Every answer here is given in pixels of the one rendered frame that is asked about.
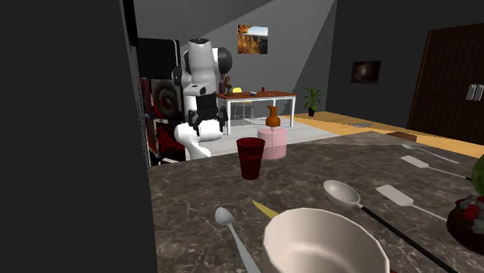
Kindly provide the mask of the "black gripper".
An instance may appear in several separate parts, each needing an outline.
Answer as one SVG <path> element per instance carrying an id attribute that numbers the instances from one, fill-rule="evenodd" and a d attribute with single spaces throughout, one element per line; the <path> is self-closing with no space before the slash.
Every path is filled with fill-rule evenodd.
<path id="1" fill-rule="evenodd" d="M 199 137 L 199 121 L 215 119 L 219 121 L 220 127 L 224 127 L 229 119 L 226 106 L 217 108 L 216 94 L 200 95 L 196 97 L 197 110 L 188 111 L 188 124 L 196 131 Z"/>

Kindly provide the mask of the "patterned robot stand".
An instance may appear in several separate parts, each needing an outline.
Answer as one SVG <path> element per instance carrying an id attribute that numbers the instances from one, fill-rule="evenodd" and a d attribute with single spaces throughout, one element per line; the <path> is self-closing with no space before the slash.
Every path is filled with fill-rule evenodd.
<path id="1" fill-rule="evenodd" d="M 185 160 L 185 147 L 174 135 L 184 122 L 180 90 L 171 80 L 140 79 L 150 166 Z"/>

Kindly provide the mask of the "brown table white legs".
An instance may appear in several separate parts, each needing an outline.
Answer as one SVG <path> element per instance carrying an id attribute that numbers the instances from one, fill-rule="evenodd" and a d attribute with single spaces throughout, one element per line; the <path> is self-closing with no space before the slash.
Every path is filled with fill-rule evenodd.
<path id="1" fill-rule="evenodd" d="M 288 93 L 288 92 L 280 92 L 280 91 L 265 91 L 265 92 L 258 92 L 256 95 L 251 95 L 249 92 L 239 92 L 228 95 L 226 94 L 217 94 L 217 98 L 220 100 L 221 105 L 226 106 L 227 115 L 231 117 L 231 105 L 237 102 L 247 102 L 247 101 L 254 101 L 254 102 L 262 102 L 262 101 L 272 101 L 272 105 L 276 106 L 276 102 L 278 100 L 285 100 L 288 99 L 291 101 L 291 112 L 290 112 L 290 122 L 289 126 L 294 126 L 294 115 L 295 115 L 295 107 L 296 107 L 296 96 L 297 93 Z"/>

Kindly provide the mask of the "dark red cup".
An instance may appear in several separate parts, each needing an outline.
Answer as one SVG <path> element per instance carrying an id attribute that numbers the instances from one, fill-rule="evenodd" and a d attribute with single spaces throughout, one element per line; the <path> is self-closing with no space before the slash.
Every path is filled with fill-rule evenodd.
<path id="1" fill-rule="evenodd" d="M 256 137 L 243 137 L 237 140 L 241 175 L 244 179 L 259 177 L 265 141 Z"/>

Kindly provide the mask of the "pink soap dispenser orange pump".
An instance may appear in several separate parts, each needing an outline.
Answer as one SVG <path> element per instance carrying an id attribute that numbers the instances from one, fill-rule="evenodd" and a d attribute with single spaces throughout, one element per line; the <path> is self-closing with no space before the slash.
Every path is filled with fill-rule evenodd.
<path id="1" fill-rule="evenodd" d="M 286 155 L 287 135 L 286 128 L 281 127 L 281 120 L 277 116 L 277 107 L 269 105 L 269 116 L 265 124 L 258 128 L 258 138 L 265 141 L 263 160 L 277 160 Z"/>

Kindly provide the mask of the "potted green plant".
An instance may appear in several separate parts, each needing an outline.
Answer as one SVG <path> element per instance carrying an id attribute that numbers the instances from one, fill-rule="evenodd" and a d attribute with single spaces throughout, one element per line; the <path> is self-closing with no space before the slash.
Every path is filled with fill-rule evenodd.
<path id="1" fill-rule="evenodd" d="M 309 117 L 314 117 L 317 109 L 317 104 L 320 103 L 320 96 L 323 94 L 321 90 L 316 90 L 312 85 L 310 88 L 306 88 L 309 92 L 307 96 L 304 97 L 305 104 L 304 107 L 308 109 Z"/>

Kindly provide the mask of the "yellow knife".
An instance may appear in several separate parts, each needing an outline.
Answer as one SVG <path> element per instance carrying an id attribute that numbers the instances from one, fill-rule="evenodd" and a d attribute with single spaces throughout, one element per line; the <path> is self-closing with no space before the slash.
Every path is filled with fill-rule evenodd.
<path id="1" fill-rule="evenodd" d="M 262 205 L 259 202 L 253 201 L 253 204 L 261 211 L 263 212 L 267 217 L 269 218 L 274 218 L 275 216 L 278 215 L 278 213 L 272 209 L 269 209 L 267 206 Z"/>

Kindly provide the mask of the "large white bowl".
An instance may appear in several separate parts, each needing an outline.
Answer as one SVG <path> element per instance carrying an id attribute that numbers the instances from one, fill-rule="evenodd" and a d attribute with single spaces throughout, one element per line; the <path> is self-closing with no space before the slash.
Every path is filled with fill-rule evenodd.
<path id="1" fill-rule="evenodd" d="M 323 209 L 274 216 L 264 229 L 262 273 L 390 273 L 380 243 L 361 225 Z"/>

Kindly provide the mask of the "large white spatula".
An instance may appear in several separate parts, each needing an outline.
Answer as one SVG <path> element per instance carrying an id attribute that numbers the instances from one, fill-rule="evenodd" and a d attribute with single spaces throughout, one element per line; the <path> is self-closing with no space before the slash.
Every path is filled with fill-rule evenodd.
<path id="1" fill-rule="evenodd" d="M 418 209 L 420 210 L 421 212 L 424 212 L 430 216 L 434 216 L 438 219 L 441 219 L 443 221 L 446 221 L 447 219 L 442 217 L 442 216 L 439 216 L 433 212 L 430 212 L 428 210 L 425 210 L 419 206 L 416 206 L 414 204 L 414 200 L 412 198 L 410 198 L 408 195 L 404 194 L 403 192 L 401 192 L 400 190 L 398 190 L 397 188 L 394 188 L 393 186 L 391 185 L 383 185 L 383 186 L 380 186 L 378 188 L 376 188 L 376 190 L 381 193 L 382 195 L 384 195 L 387 199 L 393 201 L 395 204 L 397 204 L 398 206 L 402 206 L 402 207 L 413 207 L 415 209 Z"/>

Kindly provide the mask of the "long grey spoon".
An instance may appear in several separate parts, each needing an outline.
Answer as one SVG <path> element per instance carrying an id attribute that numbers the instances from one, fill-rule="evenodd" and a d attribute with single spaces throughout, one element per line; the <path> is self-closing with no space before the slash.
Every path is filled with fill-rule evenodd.
<path id="1" fill-rule="evenodd" d="M 423 152 L 425 152 L 425 153 L 428 153 L 428 154 L 431 154 L 431 155 L 433 155 L 433 156 L 435 156 L 435 157 L 438 157 L 438 158 L 440 158 L 440 159 L 442 159 L 442 160 L 444 160 L 444 161 L 448 161 L 448 162 L 451 162 L 451 163 L 453 163 L 453 164 L 460 164 L 459 162 L 454 161 L 454 160 L 452 160 L 452 159 L 450 159 L 450 158 L 446 158 L 446 157 L 443 157 L 443 156 L 441 156 L 441 155 L 439 155 L 439 154 L 432 153 L 432 152 L 430 152 L 430 151 L 428 151 L 428 150 L 425 150 L 425 149 L 423 149 L 423 148 L 420 148 L 420 147 L 414 147 L 414 146 L 410 146 L 410 145 L 408 145 L 408 144 L 401 144 L 401 145 L 402 145 L 403 147 L 405 147 L 406 149 L 408 149 L 408 150 L 421 150 L 421 151 L 423 151 Z"/>

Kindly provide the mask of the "small white spatula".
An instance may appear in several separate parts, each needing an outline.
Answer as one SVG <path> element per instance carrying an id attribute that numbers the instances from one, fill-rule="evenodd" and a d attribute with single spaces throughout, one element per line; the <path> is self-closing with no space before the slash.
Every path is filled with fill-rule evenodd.
<path id="1" fill-rule="evenodd" d="M 448 172 L 448 171 L 443 171 L 443 170 L 440 170 L 440 169 L 437 169 L 437 168 L 432 168 L 428 163 L 425 163 L 425 162 L 423 162 L 423 161 L 421 161 L 421 160 L 419 160 L 415 157 L 412 157 L 410 155 L 403 156 L 403 157 L 401 157 L 401 159 L 404 160 L 405 162 L 409 163 L 409 164 L 412 164 L 415 167 L 418 167 L 418 168 L 429 168 L 429 169 L 439 171 L 439 172 L 442 172 L 442 173 L 445 173 L 445 174 L 454 175 L 454 176 L 457 176 L 457 177 L 460 177 L 460 178 L 464 178 L 468 181 L 472 181 L 472 179 L 470 177 L 465 177 L 465 176 L 457 175 L 457 174 L 454 174 L 454 173 L 451 173 L 451 172 Z"/>

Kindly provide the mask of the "dark brown door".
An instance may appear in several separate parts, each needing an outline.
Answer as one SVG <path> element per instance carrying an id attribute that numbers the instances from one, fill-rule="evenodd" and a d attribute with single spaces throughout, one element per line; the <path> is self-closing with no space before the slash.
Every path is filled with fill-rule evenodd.
<path id="1" fill-rule="evenodd" d="M 428 32 L 407 128 L 484 144 L 484 23 Z"/>

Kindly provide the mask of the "green round object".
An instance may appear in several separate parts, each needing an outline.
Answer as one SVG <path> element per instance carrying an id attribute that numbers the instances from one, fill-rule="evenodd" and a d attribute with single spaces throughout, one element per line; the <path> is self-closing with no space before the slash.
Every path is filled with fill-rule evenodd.
<path id="1" fill-rule="evenodd" d="M 472 169 L 472 183 L 479 195 L 484 195 L 484 154 L 476 161 Z"/>

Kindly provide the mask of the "orange landscape wall picture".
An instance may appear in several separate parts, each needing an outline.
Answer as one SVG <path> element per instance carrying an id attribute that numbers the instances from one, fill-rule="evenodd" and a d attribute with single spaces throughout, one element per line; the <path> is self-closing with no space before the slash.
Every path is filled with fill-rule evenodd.
<path id="1" fill-rule="evenodd" d="M 267 54 L 268 27 L 238 25 L 237 52 L 239 54 Z"/>

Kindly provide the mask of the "dark wall picture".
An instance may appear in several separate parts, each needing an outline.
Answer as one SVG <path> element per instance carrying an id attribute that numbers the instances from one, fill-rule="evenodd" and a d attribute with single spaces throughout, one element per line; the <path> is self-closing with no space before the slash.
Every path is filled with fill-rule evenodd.
<path id="1" fill-rule="evenodd" d="M 381 61 L 355 61 L 352 65 L 351 83 L 374 84 L 379 81 Z"/>

